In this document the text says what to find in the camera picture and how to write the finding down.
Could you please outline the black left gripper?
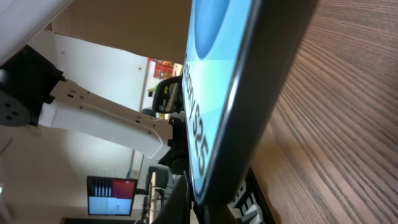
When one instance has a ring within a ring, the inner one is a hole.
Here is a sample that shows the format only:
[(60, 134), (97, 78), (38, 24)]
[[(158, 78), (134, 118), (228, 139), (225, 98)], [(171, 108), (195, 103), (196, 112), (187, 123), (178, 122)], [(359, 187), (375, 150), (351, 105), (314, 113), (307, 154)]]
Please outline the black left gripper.
[(173, 138), (168, 140), (170, 149), (158, 161), (160, 165), (167, 166), (173, 174), (183, 174), (189, 171), (189, 150), (187, 129), (184, 121), (171, 117), (169, 124), (173, 127)]

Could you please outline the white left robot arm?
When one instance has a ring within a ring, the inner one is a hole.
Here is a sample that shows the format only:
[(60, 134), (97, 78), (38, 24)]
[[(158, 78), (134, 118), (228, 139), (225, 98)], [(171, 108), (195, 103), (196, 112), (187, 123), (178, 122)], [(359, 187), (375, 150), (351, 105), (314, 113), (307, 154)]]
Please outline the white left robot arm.
[(1, 2), (1, 124), (67, 129), (137, 150), (173, 174), (189, 170), (184, 122), (158, 119), (102, 98), (34, 50), (29, 41), (68, 1)]

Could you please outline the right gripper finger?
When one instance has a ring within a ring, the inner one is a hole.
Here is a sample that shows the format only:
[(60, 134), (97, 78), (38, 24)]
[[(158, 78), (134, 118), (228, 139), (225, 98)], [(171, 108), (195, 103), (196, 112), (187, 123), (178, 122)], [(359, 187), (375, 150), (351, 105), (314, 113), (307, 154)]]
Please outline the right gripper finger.
[(152, 224), (189, 224), (190, 209), (191, 183), (188, 174), (184, 172)]

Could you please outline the teal screen smartphone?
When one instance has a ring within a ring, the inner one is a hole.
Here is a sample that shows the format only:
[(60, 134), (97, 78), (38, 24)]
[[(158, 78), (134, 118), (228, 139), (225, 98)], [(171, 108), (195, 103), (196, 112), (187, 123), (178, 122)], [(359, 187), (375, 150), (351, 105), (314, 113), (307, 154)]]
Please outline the teal screen smartphone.
[(183, 72), (196, 203), (232, 201), (316, 0), (194, 0)]

